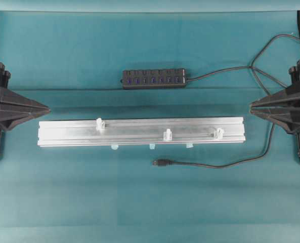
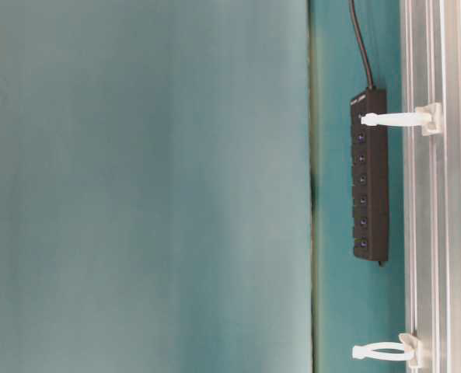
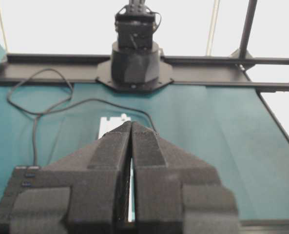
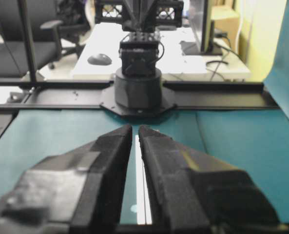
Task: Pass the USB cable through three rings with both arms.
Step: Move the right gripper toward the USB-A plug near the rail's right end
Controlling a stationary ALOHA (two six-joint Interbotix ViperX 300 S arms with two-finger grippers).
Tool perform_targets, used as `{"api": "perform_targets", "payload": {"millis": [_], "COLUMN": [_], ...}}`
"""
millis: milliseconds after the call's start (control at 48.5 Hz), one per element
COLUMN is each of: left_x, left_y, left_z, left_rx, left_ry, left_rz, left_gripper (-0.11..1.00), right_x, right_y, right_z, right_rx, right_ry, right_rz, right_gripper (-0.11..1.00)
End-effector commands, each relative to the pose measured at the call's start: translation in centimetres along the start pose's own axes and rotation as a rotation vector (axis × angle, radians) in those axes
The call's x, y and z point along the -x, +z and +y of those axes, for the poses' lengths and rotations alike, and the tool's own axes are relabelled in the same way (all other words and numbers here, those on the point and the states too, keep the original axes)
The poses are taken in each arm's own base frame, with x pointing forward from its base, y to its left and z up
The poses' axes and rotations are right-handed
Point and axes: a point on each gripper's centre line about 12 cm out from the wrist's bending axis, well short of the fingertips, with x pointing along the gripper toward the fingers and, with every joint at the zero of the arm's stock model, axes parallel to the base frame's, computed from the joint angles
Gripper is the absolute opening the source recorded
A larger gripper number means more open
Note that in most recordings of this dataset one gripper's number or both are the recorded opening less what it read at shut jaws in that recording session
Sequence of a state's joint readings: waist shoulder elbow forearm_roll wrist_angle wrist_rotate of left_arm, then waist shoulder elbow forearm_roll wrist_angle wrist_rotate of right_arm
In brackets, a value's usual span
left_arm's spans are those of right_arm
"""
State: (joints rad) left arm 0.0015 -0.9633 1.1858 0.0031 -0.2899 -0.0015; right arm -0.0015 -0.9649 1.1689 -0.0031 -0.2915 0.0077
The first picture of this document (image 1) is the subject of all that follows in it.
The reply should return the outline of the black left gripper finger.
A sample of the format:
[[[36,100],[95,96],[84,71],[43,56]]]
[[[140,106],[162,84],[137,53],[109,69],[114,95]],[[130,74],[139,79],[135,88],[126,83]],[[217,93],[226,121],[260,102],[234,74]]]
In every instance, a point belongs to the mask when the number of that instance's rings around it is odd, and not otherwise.
[[[0,102],[2,104],[23,106],[29,108],[39,108],[39,109],[50,111],[49,107],[35,100],[28,99],[24,96],[21,96],[8,89],[0,89]]]
[[[51,111],[50,110],[46,110],[46,111],[41,111],[41,112],[37,112],[37,113],[31,113],[31,114],[27,114],[27,115],[24,115],[23,117],[19,117],[19,118],[9,118],[5,121],[1,121],[0,122],[0,127],[2,130],[4,131],[10,131],[12,130],[14,127],[24,123],[24,122],[27,122],[29,120],[32,120],[32,119],[36,119],[36,118],[39,118],[41,116],[44,116],[46,114],[49,114]]]

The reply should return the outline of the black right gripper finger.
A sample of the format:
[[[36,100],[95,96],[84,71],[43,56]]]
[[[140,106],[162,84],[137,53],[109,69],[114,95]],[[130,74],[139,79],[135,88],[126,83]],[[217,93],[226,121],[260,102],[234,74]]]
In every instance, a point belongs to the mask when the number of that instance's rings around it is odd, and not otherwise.
[[[288,134],[300,133],[300,122],[294,121],[294,117],[290,112],[285,111],[282,113],[276,111],[274,113],[274,110],[269,109],[251,109],[250,113],[280,126]]]
[[[257,109],[286,109],[288,111],[300,110],[300,89],[288,87],[275,94],[268,95],[257,101],[254,101],[250,105],[250,110]]]

